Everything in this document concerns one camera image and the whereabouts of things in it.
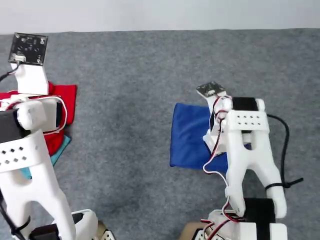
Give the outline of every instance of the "black cable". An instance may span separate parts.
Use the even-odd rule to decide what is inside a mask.
[[[290,188],[292,185],[300,183],[304,180],[303,177],[298,178],[297,180],[291,181],[291,182],[286,182],[285,178],[285,160],[286,160],[286,153],[287,153],[287,148],[288,148],[288,143],[289,143],[289,138],[290,138],[290,129],[288,124],[281,118],[272,114],[267,114],[269,118],[278,120],[280,123],[283,124],[285,128],[285,138],[284,138],[284,143],[282,147],[282,152],[281,152],[281,161],[280,161],[280,177],[281,177],[281,183],[273,183],[265,187],[265,190],[275,187],[275,186],[283,186],[285,189]]]
[[[2,76],[0,76],[0,82],[1,82],[3,79],[5,79],[6,77],[14,74],[14,73],[18,70],[18,68],[19,68],[20,65],[21,65],[21,62],[20,62],[20,61],[17,61],[17,62],[16,62],[16,68],[15,68],[15,69],[13,69],[13,70],[11,70],[11,71],[8,71],[7,73],[5,73],[5,74],[3,74]]]
[[[30,221],[31,221],[30,216],[24,225],[22,225],[20,227],[16,227],[16,225],[12,222],[11,218],[8,216],[6,210],[3,206],[3,202],[4,202],[4,196],[2,195],[2,192],[0,190],[0,213],[2,214],[4,220],[7,222],[7,224],[9,225],[10,230],[11,230],[11,234],[13,236],[16,236],[19,240],[26,240],[20,231],[22,229],[24,229],[30,223]]]
[[[221,238],[222,240],[225,240],[224,237],[222,237],[221,235],[219,235],[218,233],[216,234],[219,238]]]

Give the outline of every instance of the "red wire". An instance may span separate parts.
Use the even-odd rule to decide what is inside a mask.
[[[235,218],[235,217],[232,217],[230,215],[228,215],[226,213],[226,208],[229,206],[229,202],[227,203],[227,205],[225,206],[225,208],[223,209],[223,213],[224,215],[232,222],[235,222],[235,223],[239,223],[239,222],[242,222],[243,218],[242,217],[238,217],[238,218]]]
[[[6,107],[6,111],[12,109],[15,105],[22,103],[22,101],[15,101],[13,103],[10,103],[9,106]]]
[[[226,223],[230,222],[230,220],[225,220],[223,223],[221,223],[219,226],[216,227],[216,229],[210,234],[210,236],[207,238],[207,240],[211,240],[217,233],[218,231],[226,225]]]

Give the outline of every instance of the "red cloth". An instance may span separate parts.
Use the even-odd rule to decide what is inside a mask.
[[[10,92],[0,92],[0,99],[8,99],[11,95],[18,94],[17,90]],[[54,85],[49,82],[49,96],[60,96],[64,103],[66,110],[68,112],[66,124],[70,125],[75,119],[75,109],[76,109],[76,96],[77,96],[77,85]],[[65,121],[65,110],[62,110],[62,118],[60,126],[64,124]],[[58,133],[53,133],[50,135],[45,135],[45,142],[48,147],[49,155],[52,156],[60,148],[64,140],[65,130],[62,129]]]

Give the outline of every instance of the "circuit board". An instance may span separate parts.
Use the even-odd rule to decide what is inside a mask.
[[[205,98],[208,98],[213,95],[217,95],[219,93],[226,91],[220,84],[214,81],[198,86],[196,90],[200,95],[204,96]]]
[[[23,64],[43,66],[48,36],[19,33],[13,35],[8,62],[16,63],[17,56],[25,57]]]

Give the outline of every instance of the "wire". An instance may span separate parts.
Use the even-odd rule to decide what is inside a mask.
[[[216,229],[210,234],[210,236],[207,238],[207,240],[211,240],[217,233],[218,231],[224,226],[226,225],[228,222],[230,222],[230,220],[225,220],[224,222],[222,222],[219,226],[216,227]]]
[[[3,216],[4,220],[6,221],[6,223],[9,225],[10,230],[11,230],[11,234],[16,236],[19,240],[26,240],[25,237],[20,232],[21,227],[16,227],[14,222],[8,216],[6,210],[5,210],[4,206],[3,206],[3,202],[4,202],[4,196],[2,195],[2,192],[0,190],[0,213],[2,214],[2,216]]]
[[[303,177],[298,178],[297,180],[291,181],[291,182],[286,182],[285,178],[285,160],[286,160],[286,153],[287,153],[287,148],[288,148],[288,143],[289,143],[289,138],[290,138],[290,129],[288,124],[283,120],[281,117],[272,115],[272,114],[267,114],[269,118],[278,120],[280,123],[285,128],[285,138],[284,138],[284,143],[282,147],[282,152],[281,152],[281,161],[280,161],[280,177],[281,177],[281,182],[282,186],[286,189],[290,188],[292,185],[300,183],[304,180]]]
[[[207,224],[204,229],[202,230],[203,232],[203,238],[206,239],[205,234],[208,228],[211,228],[213,225],[215,225],[215,223],[213,221],[211,221],[209,224]]]
[[[43,135],[50,135],[50,134],[55,134],[55,133],[59,133],[62,129],[65,128],[66,124],[67,124],[67,119],[68,119],[68,110],[67,110],[67,107],[66,107],[66,104],[64,102],[64,100],[59,97],[59,96],[43,96],[43,97],[36,97],[36,98],[32,98],[34,100],[42,100],[42,99],[58,99],[62,105],[63,105],[63,108],[64,108],[64,112],[65,112],[65,117],[64,117],[64,123],[63,125],[57,129],[57,130],[53,130],[53,131],[48,131],[48,132],[44,132]]]
[[[225,240],[224,237],[222,237],[221,235],[219,235],[218,233],[216,234],[219,238],[221,238],[222,240]]]
[[[21,62],[20,61],[17,61],[16,62],[16,68],[11,70],[11,71],[8,71],[7,73],[3,74],[2,76],[0,76],[0,82],[5,79],[6,77],[10,76],[10,75],[14,75],[16,73],[16,71],[18,70],[18,68],[20,67],[21,65]]]

